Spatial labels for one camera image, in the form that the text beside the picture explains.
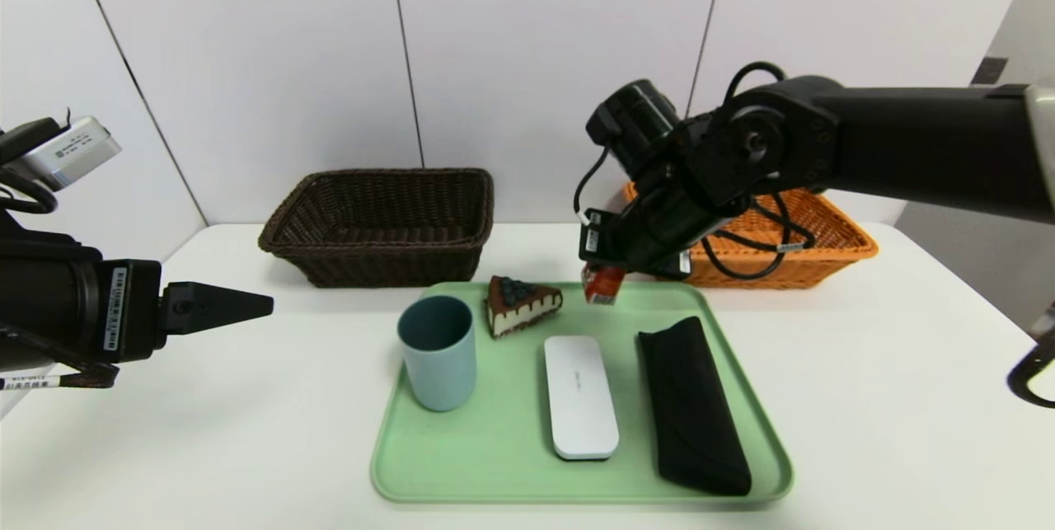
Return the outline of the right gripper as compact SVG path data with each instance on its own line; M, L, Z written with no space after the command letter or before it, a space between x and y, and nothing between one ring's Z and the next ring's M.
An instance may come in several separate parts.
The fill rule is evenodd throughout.
M680 255L716 229L716 204L682 187L659 187L621 212L586 211L578 255L584 262L642 275L689 275Z

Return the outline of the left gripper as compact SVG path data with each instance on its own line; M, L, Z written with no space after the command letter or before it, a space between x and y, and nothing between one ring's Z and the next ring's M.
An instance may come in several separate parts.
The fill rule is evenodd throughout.
M274 313L272 297L196 282L166 286L158 313L161 264L103 260L71 240L4 238L1 255L2 326L33 332L90 361L143 360L174 335Z

